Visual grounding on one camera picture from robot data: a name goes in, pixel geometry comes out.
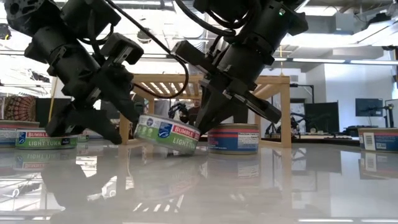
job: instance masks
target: wooden shelf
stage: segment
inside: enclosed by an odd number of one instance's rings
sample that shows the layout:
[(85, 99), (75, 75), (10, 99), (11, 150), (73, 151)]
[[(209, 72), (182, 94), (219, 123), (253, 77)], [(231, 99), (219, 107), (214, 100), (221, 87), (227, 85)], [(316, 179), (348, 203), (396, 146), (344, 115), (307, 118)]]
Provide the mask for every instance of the wooden shelf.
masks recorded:
[[(199, 81), (202, 75), (190, 75), (188, 87), (185, 93), (178, 96), (180, 99), (197, 100), (201, 98), (201, 87)], [(135, 74), (134, 83), (161, 96), (170, 96), (183, 87), (185, 75), (181, 74)], [(254, 90), (256, 96), (267, 95), (275, 92), (275, 86), (280, 84), (289, 84), (290, 79), (286, 76), (260, 76), (256, 83), (257, 88)], [(139, 88), (133, 90), (138, 95), (153, 100), (154, 97)]]
[[(201, 99), (201, 87), (199, 81), (202, 80), (202, 75), (190, 75), (188, 87), (183, 94), (178, 96), (180, 99)], [(162, 96), (170, 96), (181, 90), (185, 81), (185, 75), (182, 74), (134, 74), (133, 82), (140, 85), (147, 91), (156, 93)], [(281, 142), (261, 141), (262, 146), (270, 147), (292, 147), (291, 129), (290, 129), (290, 77), (289, 76), (265, 76), (261, 75), (256, 80), (257, 88), (253, 94), (261, 99), (268, 99), (273, 95), (280, 93), (280, 106), (282, 112), (282, 129)], [(133, 92), (146, 98), (149, 101), (149, 114), (154, 113), (155, 97), (147, 92), (135, 87)], [(120, 134), (123, 139), (123, 144), (129, 144), (134, 140), (128, 140), (128, 120), (121, 115), (120, 119)], [(261, 117), (256, 115), (255, 123), (261, 130)]]

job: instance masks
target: white wall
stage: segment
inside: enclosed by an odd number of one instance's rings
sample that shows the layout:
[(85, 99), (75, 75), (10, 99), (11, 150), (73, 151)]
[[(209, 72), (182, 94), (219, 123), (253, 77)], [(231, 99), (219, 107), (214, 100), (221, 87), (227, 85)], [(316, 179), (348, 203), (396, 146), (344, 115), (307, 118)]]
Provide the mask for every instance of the white wall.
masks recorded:
[(315, 102), (326, 102), (325, 65), (319, 65), (311, 69), (305, 76), (307, 84), (314, 85)]
[[(261, 75), (280, 75), (280, 73), (283, 73), (284, 75), (298, 75), (298, 84), (307, 84), (306, 81), (306, 75), (305, 73), (301, 72), (301, 69), (299, 68), (275, 68), (272, 71), (270, 71), (269, 69), (264, 69), (261, 72)], [(290, 88), (290, 97), (291, 98), (304, 98), (306, 99), (306, 101), (309, 103), (311, 102), (311, 90), (310, 88), (307, 88), (307, 90), (303, 87), (299, 87), (299, 88)]]
[[(389, 60), (388, 54), (379, 60)], [(325, 66), (326, 102), (339, 103), (340, 131), (351, 125), (384, 127), (383, 117), (356, 117), (356, 98), (392, 97), (391, 66), (333, 65)]]

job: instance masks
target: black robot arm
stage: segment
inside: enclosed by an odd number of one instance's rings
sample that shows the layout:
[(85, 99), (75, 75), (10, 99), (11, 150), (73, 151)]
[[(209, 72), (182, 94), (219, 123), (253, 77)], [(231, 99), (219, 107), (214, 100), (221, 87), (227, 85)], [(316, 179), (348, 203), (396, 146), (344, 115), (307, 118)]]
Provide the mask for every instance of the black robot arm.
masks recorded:
[[(177, 43), (173, 49), (175, 55), (205, 74), (200, 82), (201, 108), (195, 126), (205, 133), (232, 116), (232, 112), (241, 104), (277, 123), (281, 117), (280, 111), (267, 101), (256, 98), (251, 91), (256, 88), (255, 81), (265, 65), (272, 65), (274, 62), (272, 54), (285, 35), (296, 35), (308, 29), (305, 14), (294, 11), (302, 1), (193, 1), (196, 9), (207, 12), (220, 25), (228, 29), (242, 27), (238, 35), (219, 30), (199, 20), (181, 0), (175, 1), (189, 18), (219, 35), (206, 54), (186, 40)], [(221, 37), (229, 45), (218, 50), (215, 45)]]
[[(195, 126), (205, 133), (229, 118), (239, 105), (246, 105), (273, 123), (278, 122), (280, 111), (256, 98), (251, 91), (256, 88), (256, 78), (264, 66), (273, 63), (272, 54), (284, 36), (308, 29), (305, 15), (294, 11), (303, 0), (194, 0), (195, 8), (208, 13), (227, 30), (199, 20), (181, 0), (175, 1), (191, 19), (218, 34), (217, 41), (223, 37), (229, 43), (227, 48), (217, 50), (216, 41), (210, 51), (203, 54), (187, 41), (182, 41), (172, 51), (173, 57), (184, 67), (186, 76), (184, 62), (205, 73), (200, 82), (202, 100)], [(90, 128), (115, 144), (121, 143), (120, 135), (105, 112), (93, 108), (98, 99), (112, 102), (130, 121), (137, 121), (139, 117), (129, 98), (133, 75), (121, 63), (135, 64), (144, 51), (134, 41), (112, 32), (121, 19), (112, 7), (170, 53), (153, 34), (111, 0), (69, 0), (62, 9), (52, 0), (5, 2), (9, 25), (32, 37), (25, 56), (49, 64), (48, 73), (65, 85), (63, 94), (74, 97), (47, 125), (50, 136), (80, 134)], [(103, 40), (96, 40), (108, 25), (111, 25), (111, 33)], [(238, 28), (241, 31), (236, 34), (234, 29)], [(78, 40), (91, 44), (95, 54), (90, 55)], [(173, 96), (181, 94), (187, 85), (188, 79)]]
[[(103, 0), (69, 0), (62, 9), (51, 0), (7, 0), (5, 8), (9, 25), (32, 37), (25, 57), (49, 64), (49, 75), (65, 85), (62, 93), (74, 97), (52, 117), (46, 132), (63, 136), (90, 128), (121, 143), (105, 111), (93, 108), (96, 100), (109, 100), (130, 121), (139, 117), (129, 97), (133, 75), (121, 63), (135, 64), (143, 49), (117, 33), (96, 40), (106, 26), (113, 30), (120, 16)], [(78, 40), (91, 44), (95, 54)]]
[(169, 109), (169, 118), (173, 119), (175, 112), (180, 111), (180, 121), (187, 123), (189, 121), (189, 112), (185, 103), (177, 103)]

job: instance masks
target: cable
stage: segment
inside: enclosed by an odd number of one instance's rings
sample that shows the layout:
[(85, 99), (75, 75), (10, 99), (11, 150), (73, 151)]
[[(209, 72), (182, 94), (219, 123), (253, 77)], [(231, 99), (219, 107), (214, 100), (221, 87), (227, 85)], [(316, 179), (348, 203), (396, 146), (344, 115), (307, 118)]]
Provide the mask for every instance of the cable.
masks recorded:
[(125, 11), (123, 11), (123, 9), (121, 9), (118, 5), (116, 5), (114, 2), (112, 2), (112, 0), (105, 0), (110, 6), (112, 6), (115, 10), (117, 10), (118, 12), (120, 12), (120, 14), (122, 14), (126, 19), (128, 19), (130, 22), (132, 22), (136, 27), (138, 27), (138, 29), (140, 29), (141, 31), (143, 31), (143, 33), (145, 33), (148, 37), (150, 37), (152, 40), (154, 40), (154, 42), (159, 45), (159, 47), (161, 47), (166, 53), (168, 53), (171, 57), (173, 57), (184, 69), (185, 72), (185, 81), (184, 84), (181, 88), (180, 91), (178, 91), (176, 94), (171, 95), (171, 96), (160, 96), (156, 93), (153, 93), (149, 90), (147, 90), (146, 88), (134, 84), (136, 87), (140, 88), (142, 91), (156, 97), (156, 98), (160, 98), (160, 99), (172, 99), (175, 98), (179, 95), (181, 95), (185, 89), (187, 88), (188, 84), (189, 84), (189, 71), (187, 66), (185, 65), (185, 62), (180, 59), (178, 56), (176, 55), (172, 55), (170, 49), (168, 49), (158, 38), (156, 38), (156, 36), (154, 34), (152, 34), (151, 32), (149, 32), (147, 29), (145, 29), (145, 27), (143, 27), (139, 22), (137, 22), (135, 19), (133, 19), (128, 13), (126, 13)]
[[(99, 45), (104, 45), (104, 44), (106, 43), (106, 41), (109, 39), (109, 37), (113, 34), (113, 31), (114, 31), (114, 26), (111, 25), (111, 27), (109, 28), (109, 33), (108, 33), (104, 38), (102, 38), (102, 39), (100, 39), (100, 40), (96, 40), (97, 43), (98, 43)], [(83, 42), (84, 44), (91, 45), (91, 41), (90, 41), (90, 40), (85, 40), (85, 39), (83, 39), (83, 38), (79, 38), (79, 40), (80, 40), (81, 42)]]
[(98, 45), (97, 40), (95, 39), (95, 19), (95, 11), (91, 10), (87, 25), (88, 38), (93, 47), (95, 57), (103, 58), (103, 56), (101, 56), (100, 45)]
[(368, 23), (368, 22), (366, 22), (366, 21), (363, 21), (361, 18), (359, 18), (359, 16), (357, 15), (357, 14), (354, 14), (354, 16), (359, 20), (359, 21), (361, 21), (361, 22), (364, 22), (364, 23)]
[(209, 48), (209, 52), (213, 53), (213, 51), (216, 49), (218, 42), (220, 41), (220, 39), (222, 38), (222, 36), (218, 35), (216, 37), (216, 39), (214, 40), (213, 44), (210, 46)]
[(336, 12), (340, 12), (340, 11), (338, 10), (338, 8), (336, 8), (336, 6), (332, 6), (332, 5), (329, 5), (329, 6), (326, 7), (323, 11), (325, 12), (325, 11), (326, 11), (328, 8), (330, 8), (330, 7), (336, 9)]
[(248, 23), (246, 26), (242, 28), (242, 30), (239, 32), (238, 35), (234, 37), (226, 37), (224, 38), (225, 41), (227, 42), (239, 42), (240, 40), (244, 39), (249, 32), (251, 32), (254, 28), (254, 26), (257, 23), (257, 20), (259, 16), (261, 15), (261, 3), (259, 0), (251, 0), (252, 1), (252, 6), (251, 9), (249, 10), (247, 17), (248, 17)]
[(221, 30), (217, 27), (214, 27), (210, 25), (209, 23), (205, 22), (204, 20), (200, 19), (197, 15), (195, 15), (189, 8), (181, 1), (181, 0), (175, 0), (179, 8), (184, 12), (185, 15), (187, 15), (191, 20), (196, 22), (199, 26), (203, 27), (204, 29), (217, 34), (217, 35), (222, 35), (224, 37), (234, 37), (236, 35), (235, 30)]
[(249, 14), (246, 14), (245, 17), (243, 17), (241, 20), (239, 20), (238, 22), (226, 22), (222, 19), (220, 19), (216, 14), (214, 14), (212, 11), (207, 12), (207, 14), (212, 17), (219, 25), (225, 27), (225, 28), (229, 28), (229, 29), (238, 29), (241, 28), (243, 25), (245, 25), (245, 23), (248, 20)]

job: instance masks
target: fluorescent light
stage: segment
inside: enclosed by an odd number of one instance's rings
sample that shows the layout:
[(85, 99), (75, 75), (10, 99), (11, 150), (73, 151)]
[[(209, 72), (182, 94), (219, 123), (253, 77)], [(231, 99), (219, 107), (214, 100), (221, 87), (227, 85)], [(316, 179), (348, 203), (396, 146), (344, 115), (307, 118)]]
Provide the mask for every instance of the fluorescent light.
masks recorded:
[(299, 219), (299, 222), (354, 222), (350, 219), (332, 219), (332, 218), (307, 218)]
[(47, 88), (50, 88), (51, 87), (51, 85), (42, 85), (42, 84), (38, 84), (38, 85), (35, 85), (35, 84), (32, 84), (32, 85), (29, 85), (29, 84), (3, 84), (3, 86), (0, 86), (0, 87), (31, 87), (31, 88), (34, 88), (34, 87), (39, 87), (39, 88), (45, 88), (45, 87), (47, 87)]
[(365, 220), (361, 220), (361, 222), (381, 222), (381, 223), (398, 223), (398, 220), (393, 220), (393, 219), (365, 219)]
[(380, 60), (352, 60), (354, 64), (366, 65), (398, 65), (398, 61), (380, 61)]
[(23, 50), (0, 50), (0, 55), (23, 55)]
[(314, 62), (314, 63), (344, 63), (346, 60), (338, 59), (319, 59), (319, 58), (293, 58), (294, 62)]
[(142, 58), (167, 58), (165, 54), (144, 54)]
[(276, 62), (285, 62), (287, 58), (275, 58)]
[[(55, 2), (66, 2), (67, 0), (54, 0)], [(142, 5), (155, 5), (159, 6), (160, 1), (121, 1), (121, 0), (113, 0), (115, 4), (142, 4)], [(165, 2), (165, 6), (172, 6), (171, 2)]]

